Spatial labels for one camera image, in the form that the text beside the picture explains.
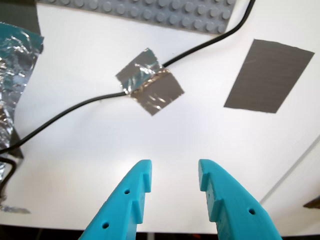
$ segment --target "gray lego baseplate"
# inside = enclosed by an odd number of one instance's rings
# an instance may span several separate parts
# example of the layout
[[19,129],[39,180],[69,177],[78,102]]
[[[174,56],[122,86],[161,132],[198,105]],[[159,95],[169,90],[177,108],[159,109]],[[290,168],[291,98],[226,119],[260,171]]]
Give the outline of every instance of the gray lego baseplate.
[[226,31],[236,0],[37,0],[165,27],[209,34]]

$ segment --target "aluminum foil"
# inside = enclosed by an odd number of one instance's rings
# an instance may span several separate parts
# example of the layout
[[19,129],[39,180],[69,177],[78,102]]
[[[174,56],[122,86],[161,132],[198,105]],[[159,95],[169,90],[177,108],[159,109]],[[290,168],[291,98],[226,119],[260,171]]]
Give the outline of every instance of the aluminum foil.
[[[43,37],[0,22],[0,149],[10,145],[17,103],[42,50]],[[0,181],[4,172],[0,162]]]
[[147,48],[116,77],[123,91],[152,116],[185,92],[172,73]]
[[26,208],[7,206],[7,205],[0,205],[0,211],[5,213],[13,213],[13,214],[30,214],[31,213]]

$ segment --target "gray duct tape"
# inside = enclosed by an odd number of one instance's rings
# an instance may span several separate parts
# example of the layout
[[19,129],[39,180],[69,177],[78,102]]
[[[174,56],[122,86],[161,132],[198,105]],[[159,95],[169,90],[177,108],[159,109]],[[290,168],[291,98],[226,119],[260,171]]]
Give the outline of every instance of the gray duct tape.
[[297,47],[255,39],[224,106],[276,113],[313,55]]
[[116,77],[123,91],[152,116],[185,92],[150,49],[133,59]]
[[306,203],[303,206],[308,209],[320,209],[320,196],[316,197],[315,199]]
[[35,0],[0,0],[0,22],[41,34]]

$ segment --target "gray tape patch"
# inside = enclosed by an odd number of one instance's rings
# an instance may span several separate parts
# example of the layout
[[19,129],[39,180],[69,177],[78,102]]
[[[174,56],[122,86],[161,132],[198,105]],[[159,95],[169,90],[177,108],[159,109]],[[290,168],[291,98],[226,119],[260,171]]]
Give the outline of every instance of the gray tape patch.
[[320,196],[306,203],[303,206],[308,209],[320,209]]
[[41,34],[35,0],[0,0],[0,22]]
[[152,116],[184,94],[175,77],[159,64],[148,48],[116,77],[123,91]]
[[313,55],[297,47],[255,39],[224,106],[276,113]]

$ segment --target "teal robot gripper finger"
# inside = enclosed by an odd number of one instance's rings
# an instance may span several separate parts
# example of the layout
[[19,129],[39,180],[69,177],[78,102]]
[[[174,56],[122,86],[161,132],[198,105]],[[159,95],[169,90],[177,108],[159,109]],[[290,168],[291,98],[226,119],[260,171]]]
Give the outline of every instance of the teal robot gripper finger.
[[219,240],[282,239],[268,213],[227,171],[208,159],[198,166],[200,190]]
[[151,192],[152,164],[141,160],[127,173],[85,229],[80,240],[134,240]]

